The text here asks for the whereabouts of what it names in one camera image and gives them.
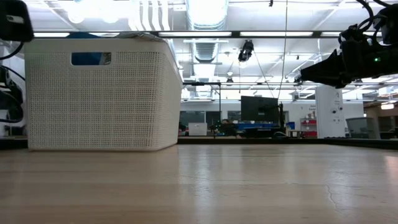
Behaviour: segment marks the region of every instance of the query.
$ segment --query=desk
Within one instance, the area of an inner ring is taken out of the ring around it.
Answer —
[[[301,138],[301,130],[289,130],[289,136],[293,138],[293,133],[297,133],[297,138]]]

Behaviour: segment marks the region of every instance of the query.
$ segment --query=ceiling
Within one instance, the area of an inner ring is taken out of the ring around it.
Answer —
[[[76,8],[72,0],[66,1],[39,1],[24,0],[29,8],[32,24],[36,32],[112,32],[129,31],[129,18],[134,14],[131,2],[101,0],[107,2],[106,10],[96,10],[95,5],[100,0],[79,0],[92,2],[92,8],[80,11],[85,19],[81,23],[73,23],[68,18],[68,12]],[[148,1],[149,7],[144,8],[143,2]],[[165,4],[167,0],[151,1],[141,0],[139,15],[142,20],[145,17],[153,18],[152,5]],[[211,9],[215,0],[201,0],[204,7]],[[375,14],[381,6],[369,1]],[[171,30],[187,30],[187,17],[185,1],[169,0],[168,24]],[[104,22],[104,15],[118,17],[115,23]],[[159,23],[162,24],[162,11],[158,11]],[[226,18],[226,30],[334,30],[343,31],[348,26],[360,23],[368,18],[368,13],[362,5],[354,0],[274,0],[273,7],[269,7],[269,1],[260,0],[229,0]],[[156,25],[149,19],[150,30]],[[232,72],[234,82],[268,82],[279,83],[280,81],[292,81],[286,76],[293,78],[300,67],[306,67],[326,59],[333,49],[338,48],[337,39],[253,39],[255,54],[249,59],[246,67],[239,67],[237,60],[238,52],[245,39],[223,39],[227,43],[220,44],[218,57],[214,62],[222,63],[216,66],[215,80],[225,82],[227,73]],[[174,39],[174,48],[177,60],[183,68],[183,77],[190,78],[193,75],[192,55],[190,44],[183,43],[183,39]],[[226,86],[225,88],[247,88],[252,95],[256,89],[264,86]],[[282,94],[289,95],[295,91],[282,90]],[[369,93],[377,91],[373,86],[369,90],[358,90],[358,93]],[[313,93],[313,87],[306,90]]]

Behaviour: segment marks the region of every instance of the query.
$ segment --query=white pillar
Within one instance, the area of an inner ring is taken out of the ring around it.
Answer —
[[[318,138],[345,137],[343,94],[331,86],[318,86],[315,90],[317,102]]]

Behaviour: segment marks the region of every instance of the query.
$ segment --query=monitor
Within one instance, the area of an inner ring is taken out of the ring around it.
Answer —
[[[242,121],[268,121],[279,124],[277,98],[242,96],[241,112]]]

